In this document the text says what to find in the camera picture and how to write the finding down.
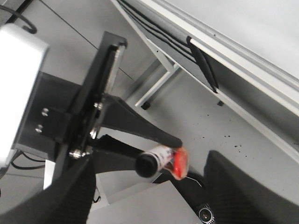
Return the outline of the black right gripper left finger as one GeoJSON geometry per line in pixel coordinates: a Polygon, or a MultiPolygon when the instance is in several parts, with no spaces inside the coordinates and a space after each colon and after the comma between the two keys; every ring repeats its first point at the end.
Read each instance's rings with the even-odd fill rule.
{"type": "Polygon", "coordinates": [[[2,224],[85,224],[96,188],[91,156],[78,160],[47,189],[0,216],[2,224]]]}

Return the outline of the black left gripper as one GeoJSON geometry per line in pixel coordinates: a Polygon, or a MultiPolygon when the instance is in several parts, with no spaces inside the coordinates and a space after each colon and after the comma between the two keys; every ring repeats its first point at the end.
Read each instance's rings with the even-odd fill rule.
{"type": "MultiPolygon", "coordinates": [[[[104,32],[99,49],[81,85],[39,72],[21,119],[14,149],[55,161],[63,147],[78,147],[89,133],[95,102],[100,102],[119,47],[127,47],[124,37],[104,32]]],[[[182,140],[159,129],[124,100],[104,96],[101,126],[152,140],[171,148],[182,140]]],[[[103,135],[88,142],[93,150],[96,174],[135,170],[142,150],[103,135]]]]}

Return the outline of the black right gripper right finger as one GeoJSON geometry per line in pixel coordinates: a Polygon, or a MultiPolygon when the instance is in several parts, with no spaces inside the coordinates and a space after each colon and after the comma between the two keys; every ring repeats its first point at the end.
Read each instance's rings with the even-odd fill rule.
{"type": "Polygon", "coordinates": [[[217,151],[204,167],[207,203],[218,224],[297,224],[299,207],[247,175],[217,151]]]}

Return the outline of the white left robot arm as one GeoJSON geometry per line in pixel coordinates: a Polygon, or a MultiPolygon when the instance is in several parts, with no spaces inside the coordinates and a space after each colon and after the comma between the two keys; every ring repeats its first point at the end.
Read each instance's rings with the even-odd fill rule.
{"type": "Polygon", "coordinates": [[[78,171],[99,147],[91,131],[101,127],[140,136],[171,148],[182,141],[136,113],[111,89],[127,47],[125,38],[105,32],[82,85],[42,73],[49,46],[36,28],[9,23],[0,29],[0,172],[18,151],[56,163],[56,171],[78,171]]]}

